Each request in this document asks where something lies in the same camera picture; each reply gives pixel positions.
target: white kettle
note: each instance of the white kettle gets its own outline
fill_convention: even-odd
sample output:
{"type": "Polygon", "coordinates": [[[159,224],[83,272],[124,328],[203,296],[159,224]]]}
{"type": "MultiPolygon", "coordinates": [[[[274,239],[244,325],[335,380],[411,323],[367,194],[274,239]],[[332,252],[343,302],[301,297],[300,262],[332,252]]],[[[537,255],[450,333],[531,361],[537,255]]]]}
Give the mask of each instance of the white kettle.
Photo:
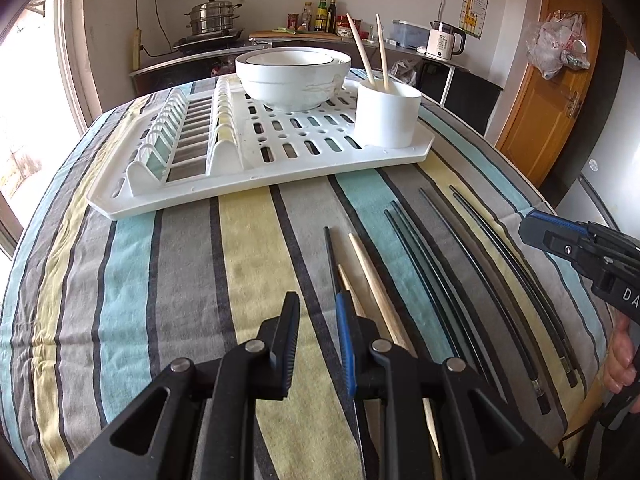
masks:
{"type": "Polygon", "coordinates": [[[429,31],[429,43],[427,44],[427,54],[442,59],[451,59],[451,56],[462,54],[465,49],[466,34],[461,28],[443,22],[431,22],[429,31]],[[460,45],[457,50],[453,50],[456,41],[456,34],[460,36],[460,45]]]}

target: cooking pot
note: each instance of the cooking pot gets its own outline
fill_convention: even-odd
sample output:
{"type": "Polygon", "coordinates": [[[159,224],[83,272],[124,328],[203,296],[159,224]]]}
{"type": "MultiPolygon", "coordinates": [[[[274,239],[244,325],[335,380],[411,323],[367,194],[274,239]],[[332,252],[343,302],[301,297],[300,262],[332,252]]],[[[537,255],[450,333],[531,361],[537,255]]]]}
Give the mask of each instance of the cooking pot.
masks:
{"type": "Polygon", "coordinates": [[[185,12],[184,15],[189,16],[193,22],[194,20],[204,20],[206,18],[213,18],[216,16],[231,16],[238,7],[242,7],[242,4],[234,5],[226,0],[221,0],[219,2],[216,0],[209,0],[204,4],[196,5],[191,9],[191,12],[185,12]]]}
{"type": "Polygon", "coordinates": [[[214,16],[212,18],[204,18],[203,20],[193,20],[187,27],[191,27],[193,36],[206,34],[208,32],[218,32],[219,30],[229,30],[234,28],[234,19],[236,18],[238,18],[237,14],[214,16]]]}
{"type": "Polygon", "coordinates": [[[234,12],[238,7],[242,7],[242,4],[234,5],[227,0],[209,0],[204,4],[196,5],[191,12],[185,12],[184,15],[190,17],[191,31],[195,36],[234,28],[234,19],[238,17],[234,12]]]}

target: human hand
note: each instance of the human hand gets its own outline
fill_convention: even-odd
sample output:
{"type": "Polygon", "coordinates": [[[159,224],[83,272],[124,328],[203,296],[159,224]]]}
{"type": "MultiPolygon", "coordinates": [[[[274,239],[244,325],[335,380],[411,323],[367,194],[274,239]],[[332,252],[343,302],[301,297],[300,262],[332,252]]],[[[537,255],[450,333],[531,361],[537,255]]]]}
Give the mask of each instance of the human hand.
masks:
{"type": "MultiPolygon", "coordinates": [[[[609,346],[607,360],[604,363],[604,385],[610,392],[617,394],[623,386],[629,386],[636,378],[636,369],[631,364],[634,358],[634,345],[629,337],[630,320],[621,312],[616,312],[616,326],[609,346]]],[[[640,412],[640,397],[631,405],[631,413],[640,412]]]]}

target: giraffe poster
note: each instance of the giraffe poster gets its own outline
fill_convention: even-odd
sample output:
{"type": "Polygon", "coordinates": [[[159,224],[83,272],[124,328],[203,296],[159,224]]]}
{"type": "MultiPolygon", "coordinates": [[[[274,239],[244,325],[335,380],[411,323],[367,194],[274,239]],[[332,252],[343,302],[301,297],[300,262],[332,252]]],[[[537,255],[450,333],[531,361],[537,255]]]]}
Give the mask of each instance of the giraffe poster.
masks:
{"type": "Polygon", "coordinates": [[[482,26],[488,3],[489,0],[464,0],[462,3],[460,28],[478,40],[482,36],[482,26]]]}

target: dish rack drainboard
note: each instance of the dish rack drainboard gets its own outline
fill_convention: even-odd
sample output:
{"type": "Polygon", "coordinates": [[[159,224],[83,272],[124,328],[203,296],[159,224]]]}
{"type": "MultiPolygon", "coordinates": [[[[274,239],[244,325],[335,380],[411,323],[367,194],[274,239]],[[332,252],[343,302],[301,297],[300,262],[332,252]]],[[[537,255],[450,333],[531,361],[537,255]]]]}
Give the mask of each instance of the dish rack drainboard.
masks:
{"type": "Polygon", "coordinates": [[[407,148],[354,136],[358,83],[318,108],[278,112],[245,94],[235,74],[215,90],[171,90],[123,133],[87,194],[117,220],[193,200],[343,171],[424,160],[434,133],[416,124],[407,148]]]}

